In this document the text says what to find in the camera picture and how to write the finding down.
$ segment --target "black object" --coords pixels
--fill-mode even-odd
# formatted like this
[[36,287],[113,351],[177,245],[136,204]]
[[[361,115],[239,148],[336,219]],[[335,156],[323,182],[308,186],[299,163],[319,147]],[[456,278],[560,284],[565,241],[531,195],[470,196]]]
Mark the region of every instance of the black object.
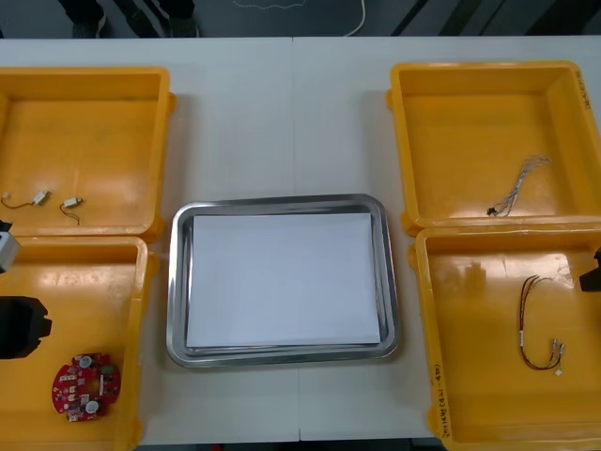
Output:
[[482,30],[480,30],[480,36],[483,36],[486,29],[488,28],[488,26],[490,25],[490,23],[495,19],[495,17],[497,17],[497,14],[499,14],[499,11],[501,11],[501,8],[503,8],[505,6],[505,1],[506,0],[501,0],[499,2],[499,4],[497,5],[497,7],[495,8],[495,10],[492,12],[492,14],[490,15],[490,17],[488,18],[488,20],[485,23],[485,26],[482,27]]
[[0,232],[8,232],[12,227],[12,223],[5,223],[4,221],[0,221]]
[[482,0],[459,0],[439,36],[459,36],[481,4]]
[[425,7],[425,4],[428,3],[428,0],[417,0],[415,4],[411,7],[409,12],[405,14],[405,17],[401,21],[401,23],[394,29],[391,36],[401,36],[401,33],[405,31],[405,28],[411,23],[411,21],[418,15],[418,13]]
[[595,268],[580,276],[580,289],[582,291],[601,291],[601,249],[594,253],[594,259],[600,268]]
[[600,8],[599,0],[555,0],[526,35],[580,35]]
[[159,38],[146,14],[133,0],[115,0],[115,4],[125,16],[125,20],[138,38]]
[[104,11],[96,0],[58,0],[73,23],[96,23]]
[[0,359],[23,358],[36,350],[52,328],[46,315],[39,299],[0,296]]
[[167,33],[169,31],[169,19],[162,15],[157,6],[152,0],[144,0],[144,4],[150,9],[150,12],[154,14],[159,23],[161,24],[162,31]]

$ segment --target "metal tray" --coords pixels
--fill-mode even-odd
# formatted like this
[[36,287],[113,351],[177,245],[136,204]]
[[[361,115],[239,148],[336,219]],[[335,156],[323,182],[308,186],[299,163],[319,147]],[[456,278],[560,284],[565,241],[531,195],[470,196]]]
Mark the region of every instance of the metal tray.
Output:
[[[190,348],[186,346],[193,264],[193,218],[198,215],[342,214],[370,213],[380,342],[365,345],[243,346]],[[263,365],[383,357],[399,341],[393,260],[386,211],[366,194],[313,195],[194,202],[176,213],[171,232],[167,350],[184,367]]]

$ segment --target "red circuit board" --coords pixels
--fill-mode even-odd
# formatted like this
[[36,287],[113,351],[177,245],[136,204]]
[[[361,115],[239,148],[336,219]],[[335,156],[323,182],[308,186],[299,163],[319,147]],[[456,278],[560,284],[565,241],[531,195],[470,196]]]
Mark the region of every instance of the red circuit board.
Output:
[[53,383],[53,404],[69,421],[89,421],[108,413],[119,396],[121,375],[108,354],[76,355]]

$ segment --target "white wire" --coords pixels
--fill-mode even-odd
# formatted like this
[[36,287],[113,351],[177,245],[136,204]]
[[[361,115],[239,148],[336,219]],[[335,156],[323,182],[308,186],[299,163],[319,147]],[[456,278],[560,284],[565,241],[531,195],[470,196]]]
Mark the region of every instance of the white wire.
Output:
[[265,11],[267,9],[272,9],[272,8],[289,9],[289,8],[295,8],[295,7],[304,7],[305,4],[307,3],[307,0],[302,0],[302,2],[300,2],[300,3],[293,3],[291,5],[267,5],[266,7],[261,7],[259,5],[242,5],[241,3],[238,3],[236,0],[232,0],[232,3],[234,5],[236,5],[238,8],[257,8],[257,9],[261,9],[262,11]]
[[363,24],[365,23],[365,0],[361,0],[361,9],[362,9],[362,18],[361,18],[361,21],[359,22],[359,25],[357,25],[357,27],[350,33],[346,33],[345,38],[349,37],[349,36],[353,36],[355,33],[357,33],[359,30],[362,29]]
[[517,178],[516,186],[513,190],[501,201],[493,205],[487,212],[488,216],[508,216],[511,213],[514,205],[517,201],[517,195],[522,187],[522,182],[528,174],[530,174],[537,167],[544,166],[545,164],[551,163],[551,159],[544,157],[542,154],[532,155],[524,164],[522,164],[522,170]]
[[[261,7],[260,5],[253,5],[253,4],[249,4],[249,5],[242,5],[241,3],[239,3],[237,0],[232,0],[232,3],[234,5],[236,5],[238,8],[256,8],[256,9],[261,9],[262,11],[265,11],[267,9],[272,9],[272,8],[278,8],[278,9],[290,9],[290,8],[297,8],[297,7],[304,7],[307,4],[307,0],[302,0],[300,3],[293,3],[291,5],[267,5],[266,7]],[[363,28],[363,24],[365,23],[365,0],[361,0],[361,10],[362,10],[362,17],[361,17],[361,21],[359,22],[359,25],[357,25],[351,32],[346,33],[345,34],[345,38],[348,36],[353,36],[355,33],[357,33],[359,30],[361,30]]]

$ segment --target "electronic component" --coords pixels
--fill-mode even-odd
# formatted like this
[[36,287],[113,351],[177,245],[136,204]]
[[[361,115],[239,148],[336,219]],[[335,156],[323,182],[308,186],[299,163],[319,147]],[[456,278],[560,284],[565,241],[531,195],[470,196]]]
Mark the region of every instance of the electronic component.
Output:
[[108,354],[76,355],[54,378],[54,409],[69,421],[95,420],[108,413],[120,389],[119,369]]
[[46,202],[48,197],[50,197],[50,191],[48,191],[48,190],[40,191],[39,193],[36,194],[36,197],[34,197],[34,200],[31,203],[33,205],[41,205],[44,202]]
[[19,204],[19,205],[9,205],[7,200],[10,199],[10,193],[4,193],[4,194],[2,194],[2,198],[0,198],[0,202],[2,202],[2,205],[4,205],[7,209],[16,210],[16,209],[20,209],[22,207],[27,207],[28,205],[40,206],[44,202],[46,202],[48,197],[50,197],[50,194],[51,194],[50,191],[43,190],[43,191],[40,191],[39,193],[37,193],[31,202],[25,202],[25,203]]
[[67,216],[68,218],[74,219],[75,221],[77,221],[77,225],[79,225],[80,217],[78,215],[76,215],[75,213],[65,211],[64,209],[69,209],[69,210],[74,209],[78,205],[81,205],[83,202],[84,202],[84,200],[81,197],[70,197],[65,202],[60,204],[59,208],[65,216]]
[[63,207],[66,209],[72,209],[73,207],[77,207],[82,202],[84,202],[84,200],[81,197],[71,197],[63,202]]

